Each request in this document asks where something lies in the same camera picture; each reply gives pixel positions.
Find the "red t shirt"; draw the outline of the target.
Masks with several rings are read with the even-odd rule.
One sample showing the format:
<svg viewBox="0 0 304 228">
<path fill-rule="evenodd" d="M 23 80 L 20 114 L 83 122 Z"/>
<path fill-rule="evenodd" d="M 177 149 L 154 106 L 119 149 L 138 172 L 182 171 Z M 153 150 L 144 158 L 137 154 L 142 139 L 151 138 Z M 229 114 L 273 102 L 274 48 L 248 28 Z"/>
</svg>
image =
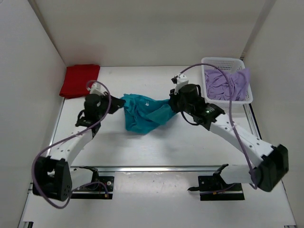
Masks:
<svg viewBox="0 0 304 228">
<path fill-rule="evenodd" d="M 99 70 L 100 66 L 94 64 L 68 66 L 59 95 L 65 99 L 88 95 L 86 84 L 98 78 Z"/>
</svg>

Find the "teal t shirt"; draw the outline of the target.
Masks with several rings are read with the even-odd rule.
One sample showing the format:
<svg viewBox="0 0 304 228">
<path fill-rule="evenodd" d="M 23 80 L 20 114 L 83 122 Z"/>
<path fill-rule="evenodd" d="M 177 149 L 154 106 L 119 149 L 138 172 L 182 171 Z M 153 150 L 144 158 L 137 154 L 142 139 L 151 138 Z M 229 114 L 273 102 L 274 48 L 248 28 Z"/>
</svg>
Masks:
<svg viewBox="0 0 304 228">
<path fill-rule="evenodd" d="M 168 99 L 154 100 L 138 94 L 124 94 L 121 99 L 125 101 L 125 129 L 133 133 L 148 134 L 176 114 Z"/>
</svg>

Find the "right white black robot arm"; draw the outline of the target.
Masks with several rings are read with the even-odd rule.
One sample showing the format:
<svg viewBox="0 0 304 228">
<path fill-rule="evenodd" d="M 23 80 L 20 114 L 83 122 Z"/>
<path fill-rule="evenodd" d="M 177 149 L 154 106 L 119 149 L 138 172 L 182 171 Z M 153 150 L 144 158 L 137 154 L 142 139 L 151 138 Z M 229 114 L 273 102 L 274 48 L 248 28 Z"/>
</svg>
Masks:
<svg viewBox="0 0 304 228">
<path fill-rule="evenodd" d="M 239 151 L 247 165 L 222 165 L 213 175 L 213 184 L 219 190 L 230 184 L 248 183 L 265 192 L 271 192 L 289 171 L 288 150 L 283 145 L 273 146 L 235 124 L 223 109 L 205 102 L 200 86 L 187 84 L 170 90 L 169 105 L 176 113 L 190 115 L 191 125 L 203 126 L 220 136 Z"/>
</svg>

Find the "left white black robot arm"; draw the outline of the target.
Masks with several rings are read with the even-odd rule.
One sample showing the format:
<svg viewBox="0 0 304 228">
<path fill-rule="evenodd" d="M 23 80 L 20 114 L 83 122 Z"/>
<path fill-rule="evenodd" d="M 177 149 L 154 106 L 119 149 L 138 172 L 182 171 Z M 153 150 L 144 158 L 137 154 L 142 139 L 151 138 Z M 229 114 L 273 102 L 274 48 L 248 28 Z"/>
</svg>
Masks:
<svg viewBox="0 0 304 228">
<path fill-rule="evenodd" d="M 85 97 L 84 109 L 78 114 L 71 139 L 59 143 L 46 157 L 40 156 L 34 162 L 33 194 L 47 199 L 67 200 L 73 189 L 95 190 L 101 185 L 97 168 L 71 164 L 83 148 L 97 135 L 107 114 L 114 114 L 123 108 L 125 100 L 104 92 Z"/>
</svg>

